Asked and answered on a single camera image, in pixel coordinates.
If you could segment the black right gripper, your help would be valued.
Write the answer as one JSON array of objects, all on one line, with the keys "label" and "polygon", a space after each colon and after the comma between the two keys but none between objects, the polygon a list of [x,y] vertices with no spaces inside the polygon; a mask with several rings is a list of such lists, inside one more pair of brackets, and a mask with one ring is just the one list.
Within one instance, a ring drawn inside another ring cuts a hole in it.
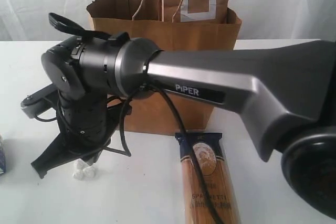
[{"label": "black right gripper", "polygon": [[86,94],[79,100],[59,95],[57,115],[61,134],[31,163],[40,179],[49,170],[69,162],[70,152],[85,156],[83,161],[88,166],[98,161],[118,126],[118,105],[108,105],[115,100],[118,100],[115,95]]}]

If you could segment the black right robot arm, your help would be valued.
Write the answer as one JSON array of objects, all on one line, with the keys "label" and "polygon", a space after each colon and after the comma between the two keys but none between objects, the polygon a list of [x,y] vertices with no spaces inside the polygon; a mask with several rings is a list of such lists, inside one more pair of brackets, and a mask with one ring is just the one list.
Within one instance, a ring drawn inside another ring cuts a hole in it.
[{"label": "black right robot arm", "polygon": [[32,162],[40,178],[55,167],[91,160],[123,132],[130,102],[159,93],[176,119],[192,161],[191,134],[169,98],[174,93],[235,112],[259,157],[282,154],[289,186],[335,218],[335,43],[316,40],[275,49],[164,51],[153,41],[85,30],[55,13],[70,35],[41,57],[51,84],[37,92],[56,111],[59,134]]}]

